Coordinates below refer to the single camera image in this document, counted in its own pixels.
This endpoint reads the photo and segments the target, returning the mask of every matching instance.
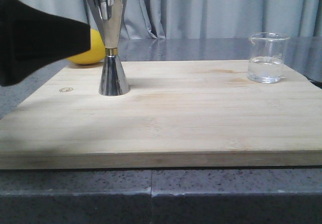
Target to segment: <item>curtain fold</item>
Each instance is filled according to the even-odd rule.
[[[21,0],[97,28],[86,0]],[[322,0],[128,0],[121,39],[322,36]]]

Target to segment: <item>granite countertop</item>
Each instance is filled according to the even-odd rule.
[[[322,38],[293,38],[286,65],[322,82]],[[248,40],[125,40],[122,61],[247,59]],[[62,60],[0,88],[0,118]],[[0,223],[322,223],[322,168],[0,171]]]

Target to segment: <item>stainless steel jigger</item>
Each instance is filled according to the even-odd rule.
[[[106,56],[99,89],[104,96],[119,96],[130,91],[117,52],[126,1],[87,0],[105,45]]]

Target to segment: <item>bamboo cutting board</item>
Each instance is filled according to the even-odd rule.
[[[322,164],[322,90],[246,60],[123,62],[131,91],[98,93],[102,65],[64,68],[0,120],[0,169]]]

